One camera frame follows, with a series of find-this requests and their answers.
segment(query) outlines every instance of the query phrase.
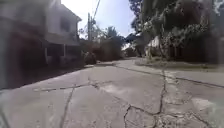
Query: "sky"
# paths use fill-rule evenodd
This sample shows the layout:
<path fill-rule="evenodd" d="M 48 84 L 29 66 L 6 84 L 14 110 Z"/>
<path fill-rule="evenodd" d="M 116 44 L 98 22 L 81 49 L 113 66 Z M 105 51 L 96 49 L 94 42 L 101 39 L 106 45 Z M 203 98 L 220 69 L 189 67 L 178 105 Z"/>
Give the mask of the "sky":
<path fill-rule="evenodd" d="M 79 28 L 84 28 L 88 21 L 88 12 L 94 15 L 98 0 L 61 0 L 67 8 L 78 15 L 82 21 Z M 96 24 L 105 29 L 114 26 L 122 36 L 134 32 L 130 24 L 134 13 L 130 10 L 129 0 L 101 0 L 95 20 Z"/>

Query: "utility pole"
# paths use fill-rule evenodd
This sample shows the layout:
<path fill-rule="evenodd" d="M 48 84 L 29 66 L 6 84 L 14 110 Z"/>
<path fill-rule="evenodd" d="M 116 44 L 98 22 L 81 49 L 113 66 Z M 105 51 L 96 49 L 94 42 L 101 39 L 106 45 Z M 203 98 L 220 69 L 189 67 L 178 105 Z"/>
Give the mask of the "utility pole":
<path fill-rule="evenodd" d="M 92 41 L 93 24 L 95 24 L 95 16 L 97 14 L 99 5 L 100 5 L 100 0 L 98 1 L 98 4 L 97 4 L 97 7 L 96 7 L 93 18 L 90 16 L 90 13 L 88 13 L 88 40 L 89 41 Z"/>
<path fill-rule="evenodd" d="M 91 41 L 92 40 L 92 19 L 90 14 L 88 13 L 88 40 Z"/>

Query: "tree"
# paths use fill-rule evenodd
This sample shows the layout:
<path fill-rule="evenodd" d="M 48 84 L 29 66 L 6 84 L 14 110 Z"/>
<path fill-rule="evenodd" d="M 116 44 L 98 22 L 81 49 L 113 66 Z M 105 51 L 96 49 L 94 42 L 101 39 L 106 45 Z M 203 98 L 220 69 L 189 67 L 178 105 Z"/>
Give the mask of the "tree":
<path fill-rule="evenodd" d="M 105 36 L 106 38 L 112 38 L 118 36 L 115 27 L 109 26 L 108 28 L 106 28 Z"/>

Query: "building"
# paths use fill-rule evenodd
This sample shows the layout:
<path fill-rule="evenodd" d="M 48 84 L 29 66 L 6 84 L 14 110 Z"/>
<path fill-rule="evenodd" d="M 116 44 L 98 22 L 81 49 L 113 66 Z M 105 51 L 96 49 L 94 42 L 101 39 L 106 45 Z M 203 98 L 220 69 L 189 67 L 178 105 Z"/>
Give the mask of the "building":
<path fill-rule="evenodd" d="M 25 84 L 28 73 L 81 56 L 81 19 L 60 0 L 5 0 L 0 4 L 0 89 Z"/>

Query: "street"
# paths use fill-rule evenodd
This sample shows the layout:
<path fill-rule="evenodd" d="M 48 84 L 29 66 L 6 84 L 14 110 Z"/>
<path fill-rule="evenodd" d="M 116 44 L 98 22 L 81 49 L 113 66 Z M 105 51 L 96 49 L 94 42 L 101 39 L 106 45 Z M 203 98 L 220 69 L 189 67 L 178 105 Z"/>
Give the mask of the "street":
<path fill-rule="evenodd" d="M 3 128 L 222 128 L 223 73 L 154 69 L 136 58 L 0 94 Z"/>

